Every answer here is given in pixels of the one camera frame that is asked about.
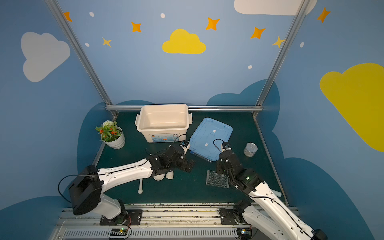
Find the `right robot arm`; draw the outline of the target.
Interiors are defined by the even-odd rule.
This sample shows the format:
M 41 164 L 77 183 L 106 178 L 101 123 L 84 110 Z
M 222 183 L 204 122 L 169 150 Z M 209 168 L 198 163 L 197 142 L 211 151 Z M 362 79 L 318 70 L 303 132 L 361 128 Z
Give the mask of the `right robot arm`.
M 217 173 L 228 177 L 230 186 L 243 192 L 269 216 L 261 214 L 252 204 L 240 202 L 234 211 L 246 224 L 256 227 L 273 240 L 327 240 L 320 229 L 314 230 L 298 218 L 252 169 L 243 168 L 236 154 L 223 150 L 217 161 Z

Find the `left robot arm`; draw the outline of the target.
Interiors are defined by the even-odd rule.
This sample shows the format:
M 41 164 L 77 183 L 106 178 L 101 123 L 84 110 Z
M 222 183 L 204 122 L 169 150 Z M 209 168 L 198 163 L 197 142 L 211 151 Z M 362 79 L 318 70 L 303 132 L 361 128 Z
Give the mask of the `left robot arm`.
M 69 187 L 73 214 L 93 212 L 120 224 L 128 214 L 124 203 L 108 197 L 105 192 L 135 180 L 171 180 L 175 169 L 189 173 L 195 164 L 186 158 L 189 148 L 190 144 L 182 141 L 179 145 L 170 145 L 162 154 L 150 155 L 132 164 L 102 169 L 94 165 L 86 167 Z

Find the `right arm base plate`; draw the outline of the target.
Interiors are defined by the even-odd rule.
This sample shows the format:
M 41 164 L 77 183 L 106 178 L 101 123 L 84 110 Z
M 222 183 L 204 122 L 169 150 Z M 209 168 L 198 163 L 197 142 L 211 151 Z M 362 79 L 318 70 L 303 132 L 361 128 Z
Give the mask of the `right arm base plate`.
M 222 225 L 246 225 L 242 215 L 235 209 L 220 208 L 218 210 Z

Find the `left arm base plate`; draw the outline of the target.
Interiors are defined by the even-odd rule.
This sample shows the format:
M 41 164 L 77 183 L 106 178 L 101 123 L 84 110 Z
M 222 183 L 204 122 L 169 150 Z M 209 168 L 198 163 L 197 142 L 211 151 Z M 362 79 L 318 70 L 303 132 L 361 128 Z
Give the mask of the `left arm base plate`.
M 125 210 L 113 219 L 108 219 L 102 216 L 100 226 L 139 226 L 142 219 L 143 210 Z

